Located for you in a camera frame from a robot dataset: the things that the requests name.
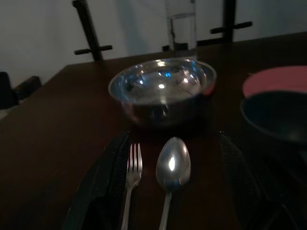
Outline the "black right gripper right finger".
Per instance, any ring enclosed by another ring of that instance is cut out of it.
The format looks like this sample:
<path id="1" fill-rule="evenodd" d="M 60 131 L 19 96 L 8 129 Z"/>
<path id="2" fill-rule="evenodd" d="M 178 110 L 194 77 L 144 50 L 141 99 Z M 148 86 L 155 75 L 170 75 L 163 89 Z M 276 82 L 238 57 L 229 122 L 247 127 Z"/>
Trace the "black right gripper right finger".
<path id="1" fill-rule="evenodd" d="M 223 131 L 224 174 L 239 223 L 245 230 L 305 230 L 307 188 L 278 164 L 244 152 Z"/>

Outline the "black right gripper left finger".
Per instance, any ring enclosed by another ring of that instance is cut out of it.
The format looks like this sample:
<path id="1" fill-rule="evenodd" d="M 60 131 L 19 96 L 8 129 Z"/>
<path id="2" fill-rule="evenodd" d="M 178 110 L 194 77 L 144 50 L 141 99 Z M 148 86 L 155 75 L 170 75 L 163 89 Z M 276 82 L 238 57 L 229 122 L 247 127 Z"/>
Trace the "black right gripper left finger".
<path id="1" fill-rule="evenodd" d="M 129 149 L 129 132 L 108 143 L 79 184 L 62 229 L 118 229 Z"/>

